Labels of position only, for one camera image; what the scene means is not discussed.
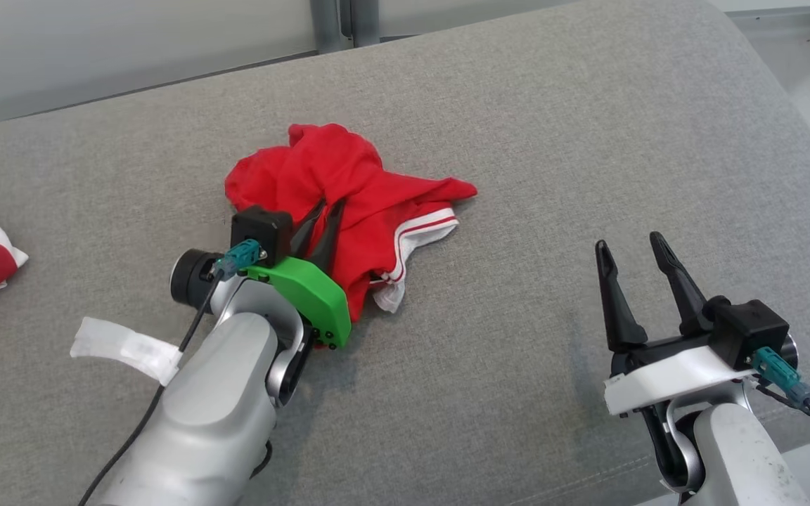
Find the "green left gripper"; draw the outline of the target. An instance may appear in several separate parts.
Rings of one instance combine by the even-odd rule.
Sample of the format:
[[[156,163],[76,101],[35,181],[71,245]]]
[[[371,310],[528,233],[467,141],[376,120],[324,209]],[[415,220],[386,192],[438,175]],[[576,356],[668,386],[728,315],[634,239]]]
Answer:
[[[321,217],[325,200],[303,218],[290,239],[290,255],[305,256],[311,247],[312,234]],[[253,265],[247,268],[249,278],[267,282],[321,333],[319,342],[331,349],[347,346],[352,331],[347,296],[327,273],[332,272],[346,199],[329,208],[324,228],[311,250],[311,262],[286,257],[273,268]]]

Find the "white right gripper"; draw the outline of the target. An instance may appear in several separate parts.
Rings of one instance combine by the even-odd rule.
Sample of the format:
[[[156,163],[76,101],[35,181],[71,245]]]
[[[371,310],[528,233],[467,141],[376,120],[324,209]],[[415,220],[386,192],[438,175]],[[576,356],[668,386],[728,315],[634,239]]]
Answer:
[[[677,306],[681,335],[700,335],[712,330],[703,313],[706,299],[687,269],[661,233],[650,233],[650,246],[659,270],[665,274]],[[611,375],[605,381],[605,406],[610,415],[630,413],[694,395],[694,403],[716,401],[723,387],[730,403],[751,410],[743,379],[752,370],[736,370],[708,345],[682,350],[650,365],[629,365],[629,350],[642,348],[648,336],[636,322],[618,281],[617,264],[604,240],[595,243],[599,294],[608,349],[614,353]]]

